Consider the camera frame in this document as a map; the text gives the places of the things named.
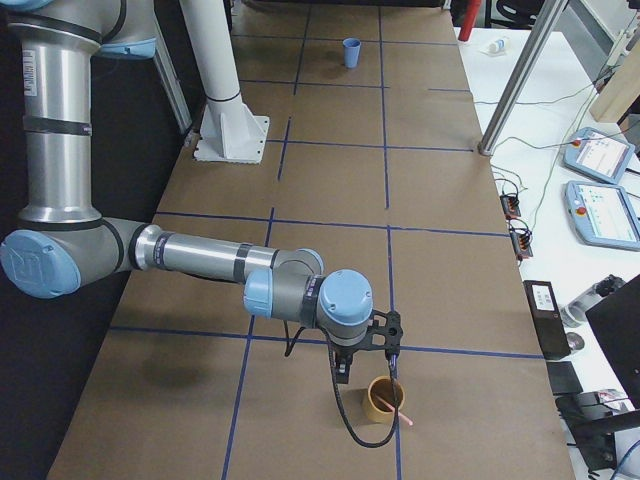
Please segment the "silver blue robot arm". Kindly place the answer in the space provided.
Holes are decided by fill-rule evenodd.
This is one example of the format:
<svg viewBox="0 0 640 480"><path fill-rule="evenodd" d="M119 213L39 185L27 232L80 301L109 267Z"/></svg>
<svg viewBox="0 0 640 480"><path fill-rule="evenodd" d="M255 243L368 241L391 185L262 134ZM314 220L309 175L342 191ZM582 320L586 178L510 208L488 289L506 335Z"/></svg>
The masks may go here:
<svg viewBox="0 0 640 480"><path fill-rule="evenodd" d="M156 51L150 1L9 1L22 45L29 202L1 245L9 280L51 299L111 274L157 268L240 284L246 310L321 330L333 379L349 380L372 348L372 289L359 272L326 273L314 251L274 250L106 218L91 202L93 56L148 59Z"/></svg>

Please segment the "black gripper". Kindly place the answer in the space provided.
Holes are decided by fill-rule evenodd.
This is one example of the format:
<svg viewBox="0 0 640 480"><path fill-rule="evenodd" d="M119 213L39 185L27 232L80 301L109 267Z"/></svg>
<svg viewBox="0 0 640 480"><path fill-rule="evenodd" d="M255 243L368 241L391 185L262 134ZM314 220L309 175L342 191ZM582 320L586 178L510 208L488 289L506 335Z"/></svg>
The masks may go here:
<svg viewBox="0 0 640 480"><path fill-rule="evenodd" d="M333 345L335 369L337 383L348 383L350 378L350 369L353 363L355 349L342 345Z"/></svg>

